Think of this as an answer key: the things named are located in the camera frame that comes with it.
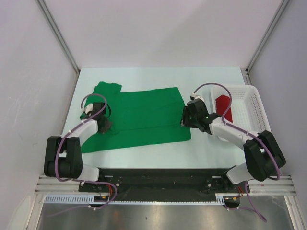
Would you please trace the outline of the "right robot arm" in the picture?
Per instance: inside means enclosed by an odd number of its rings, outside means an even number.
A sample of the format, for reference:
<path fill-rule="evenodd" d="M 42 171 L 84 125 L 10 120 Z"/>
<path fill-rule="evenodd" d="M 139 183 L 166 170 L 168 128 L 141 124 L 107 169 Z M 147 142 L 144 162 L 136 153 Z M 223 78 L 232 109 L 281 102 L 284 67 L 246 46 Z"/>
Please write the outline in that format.
<path fill-rule="evenodd" d="M 181 125 L 223 138 L 243 150 L 245 162 L 227 170 L 221 180 L 226 192 L 233 192 L 239 183 L 252 179 L 260 182 L 280 179 L 280 169 L 286 159 L 270 131 L 246 131 L 235 126 L 217 113 L 210 114 L 201 99 L 191 100 L 184 106 Z"/>

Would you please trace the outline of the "green t shirt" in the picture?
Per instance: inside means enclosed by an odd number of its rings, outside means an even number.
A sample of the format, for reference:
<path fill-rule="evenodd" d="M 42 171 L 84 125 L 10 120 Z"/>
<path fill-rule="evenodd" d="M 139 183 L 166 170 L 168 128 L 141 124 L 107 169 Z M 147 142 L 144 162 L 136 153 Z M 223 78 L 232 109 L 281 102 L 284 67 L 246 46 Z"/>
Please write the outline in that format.
<path fill-rule="evenodd" d="M 188 141 L 189 128 L 181 126 L 184 100 L 178 87 L 122 92 L 116 83 L 99 82 L 86 105 L 107 100 L 111 128 L 82 144 L 83 153 Z"/>

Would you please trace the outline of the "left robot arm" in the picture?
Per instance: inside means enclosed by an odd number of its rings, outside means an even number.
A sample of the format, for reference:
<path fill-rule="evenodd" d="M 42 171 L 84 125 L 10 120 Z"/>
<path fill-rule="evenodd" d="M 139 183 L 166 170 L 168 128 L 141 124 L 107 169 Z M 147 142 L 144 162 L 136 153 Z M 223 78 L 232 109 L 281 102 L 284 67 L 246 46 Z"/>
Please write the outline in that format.
<path fill-rule="evenodd" d="M 93 135 L 105 133 L 111 128 L 108 120 L 111 108 L 104 102 L 88 104 L 81 115 L 81 123 L 62 136 L 47 139 L 44 174 L 60 181 L 89 181 L 95 191 L 102 191 L 106 180 L 97 167 L 83 163 L 82 145 Z"/>

